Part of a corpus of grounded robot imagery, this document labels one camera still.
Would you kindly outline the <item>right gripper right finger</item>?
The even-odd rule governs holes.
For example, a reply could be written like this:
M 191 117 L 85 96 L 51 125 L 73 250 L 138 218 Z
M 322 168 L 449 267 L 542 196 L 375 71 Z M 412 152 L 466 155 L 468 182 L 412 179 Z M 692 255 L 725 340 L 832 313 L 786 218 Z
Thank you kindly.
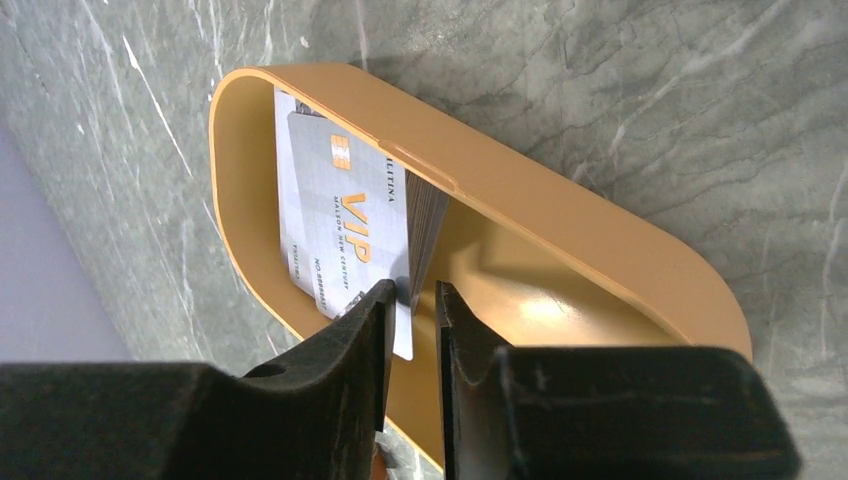
M 449 479 L 795 479 L 754 367 L 715 347 L 518 347 L 436 285 Z

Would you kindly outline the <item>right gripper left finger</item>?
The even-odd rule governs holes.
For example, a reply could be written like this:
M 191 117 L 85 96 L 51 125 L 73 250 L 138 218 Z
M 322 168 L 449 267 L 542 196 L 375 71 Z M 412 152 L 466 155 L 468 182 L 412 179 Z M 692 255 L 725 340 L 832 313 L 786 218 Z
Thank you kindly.
M 236 377 L 204 363 L 1 368 L 5 479 L 367 479 L 395 286 Z

